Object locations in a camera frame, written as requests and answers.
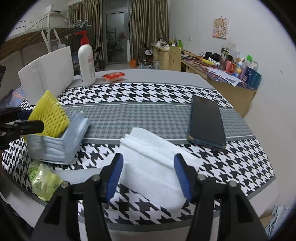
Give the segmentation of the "brown curtain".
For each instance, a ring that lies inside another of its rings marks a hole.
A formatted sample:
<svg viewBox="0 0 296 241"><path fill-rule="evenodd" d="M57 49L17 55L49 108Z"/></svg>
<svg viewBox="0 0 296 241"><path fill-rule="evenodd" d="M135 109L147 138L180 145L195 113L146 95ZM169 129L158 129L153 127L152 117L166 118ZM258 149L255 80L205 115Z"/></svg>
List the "brown curtain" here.
<svg viewBox="0 0 296 241"><path fill-rule="evenodd" d="M94 30L93 51L102 48L103 38L103 1L79 1L68 7L67 17L71 20L87 21Z"/></svg>
<svg viewBox="0 0 296 241"><path fill-rule="evenodd" d="M159 39L169 40L168 2L132 1L129 32L131 58L138 60L143 44L149 46Z"/></svg>

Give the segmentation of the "white styrofoam box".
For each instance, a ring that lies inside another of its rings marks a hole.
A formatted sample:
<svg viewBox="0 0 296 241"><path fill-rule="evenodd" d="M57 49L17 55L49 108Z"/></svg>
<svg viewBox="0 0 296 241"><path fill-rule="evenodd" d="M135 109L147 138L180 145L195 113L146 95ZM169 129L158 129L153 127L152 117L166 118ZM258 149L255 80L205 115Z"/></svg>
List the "white styrofoam box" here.
<svg viewBox="0 0 296 241"><path fill-rule="evenodd" d="M74 79L71 48L67 46L35 59L18 76L30 105L35 105L47 90L59 96Z"/></svg>

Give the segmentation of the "light wooden desk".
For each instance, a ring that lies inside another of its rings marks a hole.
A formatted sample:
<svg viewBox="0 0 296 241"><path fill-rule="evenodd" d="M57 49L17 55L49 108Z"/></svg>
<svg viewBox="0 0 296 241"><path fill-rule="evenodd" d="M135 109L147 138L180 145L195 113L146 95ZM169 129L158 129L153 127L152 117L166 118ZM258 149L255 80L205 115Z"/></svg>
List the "light wooden desk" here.
<svg viewBox="0 0 296 241"><path fill-rule="evenodd" d="M169 70L170 48L159 47L155 44L151 44L151 48L153 64L158 64L161 70ZM232 104L241 117L245 117L256 90L245 83L245 87L234 87L224 82L214 81L206 74L206 67L208 66L198 58L197 54L182 50L181 70L184 69L187 73L200 75Z"/></svg>

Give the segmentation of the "wooden smiley chair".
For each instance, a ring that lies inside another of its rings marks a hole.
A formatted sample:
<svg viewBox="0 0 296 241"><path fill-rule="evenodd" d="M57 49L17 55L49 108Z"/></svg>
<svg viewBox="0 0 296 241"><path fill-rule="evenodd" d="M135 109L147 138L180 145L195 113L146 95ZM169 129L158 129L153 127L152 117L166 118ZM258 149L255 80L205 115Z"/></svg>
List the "wooden smiley chair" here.
<svg viewBox="0 0 296 241"><path fill-rule="evenodd" d="M180 72L181 58L182 49L180 47L170 46L169 70Z"/></svg>

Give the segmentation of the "orange bucket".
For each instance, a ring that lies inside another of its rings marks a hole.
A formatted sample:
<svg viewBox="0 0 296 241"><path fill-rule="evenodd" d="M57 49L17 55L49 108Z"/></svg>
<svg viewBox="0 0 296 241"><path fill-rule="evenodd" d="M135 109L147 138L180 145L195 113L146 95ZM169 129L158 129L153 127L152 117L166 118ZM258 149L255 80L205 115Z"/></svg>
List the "orange bucket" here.
<svg viewBox="0 0 296 241"><path fill-rule="evenodd" d="M137 68L137 60L136 59L132 59L130 61L130 66L131 66L131 68Z"/></svg>

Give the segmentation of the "black smartphone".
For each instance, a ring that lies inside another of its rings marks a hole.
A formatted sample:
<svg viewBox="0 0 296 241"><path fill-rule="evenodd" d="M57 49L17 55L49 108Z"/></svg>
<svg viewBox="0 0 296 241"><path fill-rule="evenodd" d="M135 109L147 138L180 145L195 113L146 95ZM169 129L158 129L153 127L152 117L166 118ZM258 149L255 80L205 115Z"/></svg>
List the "black smartphone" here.
<svg viewBox="0 0 296 241"><path fill-rule="evenodd" d="M187 141L219 151L226 148L224 126L216 102L192 97Z"/></svg>

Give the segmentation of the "right brown curtain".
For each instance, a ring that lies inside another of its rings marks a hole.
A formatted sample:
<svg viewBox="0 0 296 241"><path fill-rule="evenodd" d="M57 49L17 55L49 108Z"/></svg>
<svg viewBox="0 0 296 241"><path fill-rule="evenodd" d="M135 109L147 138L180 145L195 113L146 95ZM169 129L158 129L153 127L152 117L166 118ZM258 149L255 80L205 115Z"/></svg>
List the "right brown curtain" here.
<svg viewBox="0 0 296 241"><path fill-rule="evenodd" d="M169 40L168 2L132 1L129 32L131 58L138 60L143 44L149 46L159 39Z"/></svg>

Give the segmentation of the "yellow foam fruit net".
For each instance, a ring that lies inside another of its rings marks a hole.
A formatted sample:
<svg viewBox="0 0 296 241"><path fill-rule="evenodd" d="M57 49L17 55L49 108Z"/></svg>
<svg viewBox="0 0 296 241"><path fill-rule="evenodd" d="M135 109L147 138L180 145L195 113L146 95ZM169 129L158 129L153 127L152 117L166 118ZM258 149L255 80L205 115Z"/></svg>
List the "yellow foam fruit net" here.
<svg viewBox="0 0 296 241"><path fill-rule="evenodd" d="M70 119L52 92L47 90L29 115L28 121L42 121L44 130L38 135L58 138L69 126Z"/></svg>

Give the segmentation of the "houndstooth table runner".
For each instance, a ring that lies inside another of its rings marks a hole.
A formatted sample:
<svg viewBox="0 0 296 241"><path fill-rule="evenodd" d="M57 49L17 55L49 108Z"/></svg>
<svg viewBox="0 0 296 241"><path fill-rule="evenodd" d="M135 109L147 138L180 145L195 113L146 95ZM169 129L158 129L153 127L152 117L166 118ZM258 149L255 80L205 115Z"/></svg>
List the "houndstooth table runner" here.
<svg viewBox="0 0 296 241"><path fill-rule="evenodd" d="M216 102L226 136L221 151L190 144L187 139L193 96ZM232 105L215 89L160 83L116 83L73 87L58 97L68 115L82 112L91 124L70 165L51 164L67 174L102 166L128 144L161 155L165 148L187 152L189 165L218 183L233 180L253 197L275 180L258 139Z"/></svg>

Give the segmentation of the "anime girl wall poster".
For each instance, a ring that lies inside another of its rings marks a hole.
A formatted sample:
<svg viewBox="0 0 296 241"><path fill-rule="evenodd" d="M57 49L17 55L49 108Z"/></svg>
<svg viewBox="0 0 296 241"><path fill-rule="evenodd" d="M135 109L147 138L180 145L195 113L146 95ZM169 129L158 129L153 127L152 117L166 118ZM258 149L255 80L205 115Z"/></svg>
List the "anime girl wall poster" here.
<svg viewBox="0 0 296 241"><path fill-rule="evenodd" d="M228 36L229 19L222 16L214 19L212 28L212 37L227 39Z"/></svg>

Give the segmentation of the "green snack packet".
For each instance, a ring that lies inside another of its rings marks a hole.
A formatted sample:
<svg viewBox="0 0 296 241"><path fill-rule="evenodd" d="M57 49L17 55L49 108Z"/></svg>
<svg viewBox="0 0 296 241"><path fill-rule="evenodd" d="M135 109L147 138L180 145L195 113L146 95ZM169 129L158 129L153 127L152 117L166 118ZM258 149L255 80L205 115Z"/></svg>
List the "green snack packet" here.
<svg viewBox="0 0 296 241"><path fill-rule="evenodd" d="M63 182L59 175L37 160L29 164L28 173L34 194L43 201L49 201Z"/></svg>

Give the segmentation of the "white air conditioner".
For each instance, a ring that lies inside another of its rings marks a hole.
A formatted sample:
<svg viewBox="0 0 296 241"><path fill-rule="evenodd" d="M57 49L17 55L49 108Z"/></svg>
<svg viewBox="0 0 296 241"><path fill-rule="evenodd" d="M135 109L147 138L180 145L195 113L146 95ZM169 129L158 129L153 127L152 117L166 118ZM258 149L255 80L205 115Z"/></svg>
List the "white air conditioner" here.
<svg viewBox="0 0 296 241"><path fill-rule="evenodd" d="M54 5L51 4L45 8L45 15L53 17L63 17L64 12L60 9L55 8Z"/></svg>

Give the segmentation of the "blue orange plaid quilt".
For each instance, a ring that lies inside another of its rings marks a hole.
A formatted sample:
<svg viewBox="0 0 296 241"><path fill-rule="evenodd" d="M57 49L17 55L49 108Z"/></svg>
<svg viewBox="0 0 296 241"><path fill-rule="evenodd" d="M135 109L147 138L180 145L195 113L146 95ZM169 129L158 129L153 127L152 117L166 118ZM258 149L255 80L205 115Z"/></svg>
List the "blue orange plaid quilt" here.
<svg viewBox="0 0 296 241"><path fill-rule="evenodd" d="M0 102L0 108L14 108L18 107L24 100L25 91L20 85L15 90L11 89L2 99Z"/></svg>

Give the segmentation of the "white tissue cloth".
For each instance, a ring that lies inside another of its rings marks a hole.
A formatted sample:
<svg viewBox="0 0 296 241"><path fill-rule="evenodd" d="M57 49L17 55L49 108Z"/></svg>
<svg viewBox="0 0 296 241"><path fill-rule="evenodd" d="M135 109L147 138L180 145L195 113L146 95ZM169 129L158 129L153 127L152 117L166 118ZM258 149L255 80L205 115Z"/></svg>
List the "white tissue cloth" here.
<svg viewBox="0 0 296 241"><path fill-rule="evenodd" d="M137 192L152 204L177 211L186 202L174 168L174 157L198 170L202 160L143 128L133 128L120 139L118 152L123 155L119 183Z"/></svg>

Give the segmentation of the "glass balcony door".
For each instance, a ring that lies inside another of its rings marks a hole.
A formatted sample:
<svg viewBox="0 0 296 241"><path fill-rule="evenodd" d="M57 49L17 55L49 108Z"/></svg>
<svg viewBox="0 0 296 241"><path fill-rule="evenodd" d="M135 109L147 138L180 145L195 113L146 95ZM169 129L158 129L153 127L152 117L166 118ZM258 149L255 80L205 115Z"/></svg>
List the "glass balcony door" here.
<svg viewBox="0 0 296 241"><path fill-rule="evenodd" d="M103 1L103 52L107 64L130 61L132 1Z"/></svg>

